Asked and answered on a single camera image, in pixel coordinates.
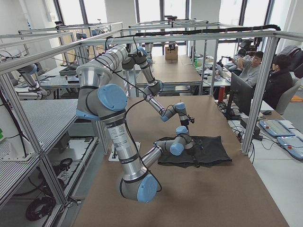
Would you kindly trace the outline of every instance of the wooden table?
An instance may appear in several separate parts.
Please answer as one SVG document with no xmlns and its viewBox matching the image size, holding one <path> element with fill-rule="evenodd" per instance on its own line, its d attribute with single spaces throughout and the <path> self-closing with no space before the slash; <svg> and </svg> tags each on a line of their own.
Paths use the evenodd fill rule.
<svg viewBox="0 0 303 227">
<path fill-rule="evenodd" d="M 153 75 L 156 79 L 162 81 L 164 87 L 199 86 L 199 94 L 201 94 L 201 76 L 197 73 L 187 55 L 179 55 L 178 60 L 165 60 L 165 56 L 156 56 L 153 57 L 153 60 L 155 61 L 152 65 Z M 142 72 L 136 79 L 136 85 L 137 87 L 147 86 L 147 80 Z"/>
<path fill-rule="evenodd" d="M 163 190 L 149 203 L 122 198 L 116 182 L 122 172 L 120 163 L 104 159 L 74 227 L 286 227 L 288 226 L 262 180 L 240 151 L 240 143 L 211 96 L 171 96 L 157 98 L 164 106 L 186 104 L 195 117 L 191 135 L 221 136 L 232 163 L 210 168 L 154 164 L 151 171 Z M 129 106 L 140 99 L 130 98 Z M 141 142 L 145 154 L 152 142 L 174 136 L 179 119 L 166 123 L 143 102 L 127 116 L 130 131 Z"/>
</svg>

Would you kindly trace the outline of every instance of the window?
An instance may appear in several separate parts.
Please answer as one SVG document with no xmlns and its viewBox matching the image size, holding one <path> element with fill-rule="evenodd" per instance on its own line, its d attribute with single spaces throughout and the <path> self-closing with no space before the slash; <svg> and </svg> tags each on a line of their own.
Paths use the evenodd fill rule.
<svg viewBox="0 0 303 227">
<path fill-rule="evenodd" d="M 185 19 L 186 0 L 165 0 L 164 15 L 177 16 L 178 19 Z"/>
<path fill-rule="evenodd" d="M 264 25 L 269 0 L 248 0 L 244 23 L 246 27 Z"/>
<path fill-rule="evenodd" d="M 186 5 L 189 5 L 189 0 L 135 0 L 135 4 L 138 22 L 164 20 L 164 15 L 172 15 L 177 16 L 178 19 L 185 19 L 186 15 L 189 14 L 189 7 L 186 7 Z M 154 44 L 152 50 L 153 56 L 163 55 L 163 53 L 164 44 Z M 178 53 L 186 54 L 186 42 L 178 43 Z"/>
<path fill-rule="evenodd" d="M 79 0 L 60 0 L 65 25 L 83 24 Z"/>
<path fill-rule="evenodd" d="M 54 0 L 54 4 L 65 25 L 107 23 L 105 0 Z"/>
<path fill-rule="evenodd" d="M 223 24 L 238 25 L 242 0 L 221 0 L 219 21 Z"/>
<path fill-rule="evenodd" d="M 221 0 L 219 21 L 229 25 L 261 26 L 264 25 L 267 9 L 272 9 L 273 3 L 273 0 Z M 238 39 L 228 42 L 219 40 L 218 60 L 221 56 L 236 54 L 238 41 L 241 42 Z"/>
<path fill-rule="evenodd" d="M 165 15 L 185 19 L 189 15 L 189 0 L 135 0 L 138 22 L 164 20 Z"/>
<path fill-rule="evenodd" d="M 88 23 L 107 23 L 105 0 L 84 0 L 84 6 Z"/>
<path fill-rule="evenodd" d="M 161 20 L 160 0 L 138 0 L 139 18 L 141 22 Z"/>
</svg>

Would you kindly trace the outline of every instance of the mouse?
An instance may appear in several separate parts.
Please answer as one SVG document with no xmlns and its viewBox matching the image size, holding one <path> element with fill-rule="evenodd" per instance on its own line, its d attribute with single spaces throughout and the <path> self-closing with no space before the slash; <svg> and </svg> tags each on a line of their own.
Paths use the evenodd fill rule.
<svg viewBox="0 0 303 227">
<path fill-rule="evenodd" d="M 263 115 L 271 115 L 271 110 L 265 110 L 262 112 Z"/>
</svg>

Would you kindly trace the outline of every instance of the cardboard box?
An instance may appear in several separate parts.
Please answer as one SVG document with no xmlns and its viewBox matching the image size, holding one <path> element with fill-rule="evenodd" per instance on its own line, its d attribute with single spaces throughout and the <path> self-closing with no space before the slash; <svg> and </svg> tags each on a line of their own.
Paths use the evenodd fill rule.
<svg viewBox="0 0 303 227">
<path fill-rule="evenodd" d="M 178 60 L 178 46 L 175 45 L 175 49 L 170 50 L 170 48 L 165 46 L 165 60 Z"/>
</svg>

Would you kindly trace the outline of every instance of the man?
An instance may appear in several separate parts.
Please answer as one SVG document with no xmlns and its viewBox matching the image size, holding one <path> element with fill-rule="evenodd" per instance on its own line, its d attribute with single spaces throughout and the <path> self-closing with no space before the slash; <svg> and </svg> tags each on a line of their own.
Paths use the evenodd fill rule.
<svg viewBox="0 0 303 227">
<path fill-rule="evenodd" d="M 242 58 L 237 58 L 236 61 L 232 59 L 232 62 L 237 64 L 238 68 L 243 70 L 239 77 L 252 87 L 257 83 L 262 58 L 263 52 L 257 51 L 254 53 L 251 61 L 246 61 Z"/>
<path fill-rule="evenodd" d="M 276 109 L 281 95 L 293 86 L 293 79 L 288 69 L 290 64 L 291 57 L 288 55 L 281 54 L 274 57 L 263 97 L 263 100 L 273 109 Z"/>
</svg>

